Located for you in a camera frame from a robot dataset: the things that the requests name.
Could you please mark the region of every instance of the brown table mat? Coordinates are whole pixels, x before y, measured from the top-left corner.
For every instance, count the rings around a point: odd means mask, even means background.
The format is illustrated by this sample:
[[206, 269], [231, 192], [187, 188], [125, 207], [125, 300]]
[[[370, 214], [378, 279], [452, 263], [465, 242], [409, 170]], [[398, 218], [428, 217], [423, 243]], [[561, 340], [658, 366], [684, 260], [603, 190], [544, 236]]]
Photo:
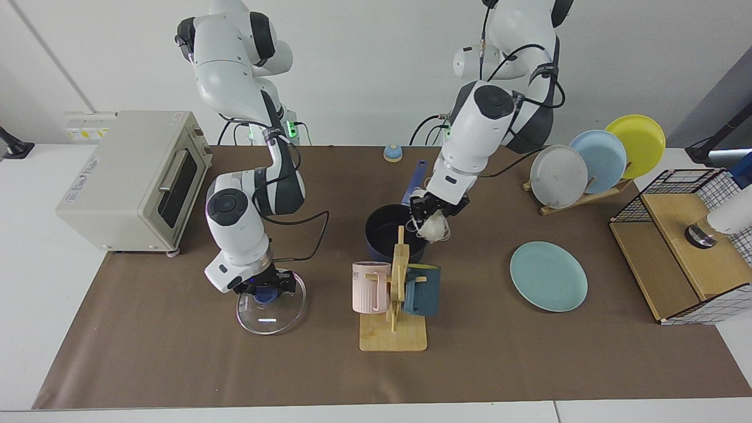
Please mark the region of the brown table mat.
[[[470, 205], [450, 220], [451, 239], [428, 247], [423, 262], [442, 267], [441, 307], [426, 319], [428, 350], [361, 352], [350, 264], [368, 259], [365, 219], [399, 202], [417, 160], [432, 163], [438, 149], [406, 148], [397, 164], [384, 161], [382, 148], [300, 149], [308, 195], [296, 217], [329, 209], [332, 219], [317, 256], [289, 264], [309, 299], [293, 331], [248, 333], [236, 321], [237, 297], [203, 276], [218, 251], [202, 213], [205, 188], [220, 173], [269, 162], [265, 148], [215, 148], [181, 255], [105, 258], [34, 408], [752, 395], [715, 327], [654, 323], [608, 229], [636, 189], [542, 217], [520, 187], [532, 158], [479, 181]], [[514, 158], [499, 151], [488, 171]], [[310, 252], [320, 223], [265, 226], [275, 254], [288, 257]], [[561, 245], [582, 263], [589, 291], [578, 309], [543, 312], [515, 290], [509, 260], [533, 240]]]

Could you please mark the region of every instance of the wooden box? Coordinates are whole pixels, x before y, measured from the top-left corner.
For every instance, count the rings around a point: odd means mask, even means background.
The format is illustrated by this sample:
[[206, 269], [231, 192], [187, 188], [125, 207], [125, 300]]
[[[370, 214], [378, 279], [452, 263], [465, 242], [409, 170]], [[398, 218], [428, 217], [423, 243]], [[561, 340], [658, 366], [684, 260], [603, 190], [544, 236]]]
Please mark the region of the wooden box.
[[656, 321], [714, 324], [752, 309], [752, 229], [707, 250], [684, 230], [740, 191], [722, 170], [662, 173], [610, 227]]

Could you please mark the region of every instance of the wooden mug tree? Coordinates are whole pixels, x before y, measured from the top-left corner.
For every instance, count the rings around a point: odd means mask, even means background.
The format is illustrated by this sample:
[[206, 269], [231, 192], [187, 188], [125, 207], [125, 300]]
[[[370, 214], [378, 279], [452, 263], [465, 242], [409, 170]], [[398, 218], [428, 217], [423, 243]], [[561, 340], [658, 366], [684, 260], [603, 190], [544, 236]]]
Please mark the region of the wooden mug tree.
[[[426, 318], [400, 313], [405, 301], [405, 279], [410, 260], [410, 245], [405, 244], [405, 227], [398, 229], [394, 245], [392, 275], [389, 283], [390, 304], [385, 313], [360, 315], [360, 349], [362, 351], [423, 351], [428, 347]], [[375, 280], [376, 276], [367, 275]], [[415, 282], [426, 281], [419, 276]]]

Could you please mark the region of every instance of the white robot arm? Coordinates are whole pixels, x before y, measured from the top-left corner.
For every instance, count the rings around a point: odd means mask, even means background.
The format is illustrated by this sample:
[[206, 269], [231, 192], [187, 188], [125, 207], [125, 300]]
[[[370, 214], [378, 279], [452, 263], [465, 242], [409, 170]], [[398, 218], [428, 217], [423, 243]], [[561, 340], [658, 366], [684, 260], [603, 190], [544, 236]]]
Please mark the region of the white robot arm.
[[[454, 216], [468, 204], [467, 191], [500, 145], [527, 153], [541, 148], [550, 134], [553, 109], [560, 105], [553, 103], [559, 62], [559, 39], [553, 28], [563, 21], [572, 0], [497, 2], [484, 0], [494, 11], [489, 22], [490, 57], [498, 51], [505, 59], [490, 60], [498, 72], [484, 64], [484, 76], [488, 73], [493, 81], [497, 76], [509, 79], [529, 74], [528, 89], [526, 94], [510, 92], [486, 81], [462, 87], [448, 118], [451, 137], [436, 160], [427, 192], [411, 199], [418, 229], [435, 213]], [[455, 55], [459, 76], [469, 72], [480, 76], [480, 65], [470, 65], [473, 50], [477, 53], [471, 47]]]
[[281, 125], [284, 106], [263, 76], [290, 70], [293, 54], [266, 15], [241, 0], [215, 0], [210, 14], [180, 23], [175, 41], [193, 64], [204, 102], [238, 123], [265, 127], [272, 165], [220, 175], [207, 192], [206, 219], [221, 251], [205, 269], [223, 293], [294, 291], [292, 272], [276, 270], [262, 215], [298, 210], [305, 187]]

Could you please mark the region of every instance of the green indicator light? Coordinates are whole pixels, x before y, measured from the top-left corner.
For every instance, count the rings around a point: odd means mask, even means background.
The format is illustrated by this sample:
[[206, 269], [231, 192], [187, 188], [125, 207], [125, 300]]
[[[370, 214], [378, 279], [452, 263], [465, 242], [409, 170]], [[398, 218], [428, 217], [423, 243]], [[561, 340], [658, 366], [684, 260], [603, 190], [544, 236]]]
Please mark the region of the green indicator light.
[[295, 128], [295, 124], [289, 121], [287, 122], [287, 135], [289, 135], [290, 138], [298, 136], [298, 130]]

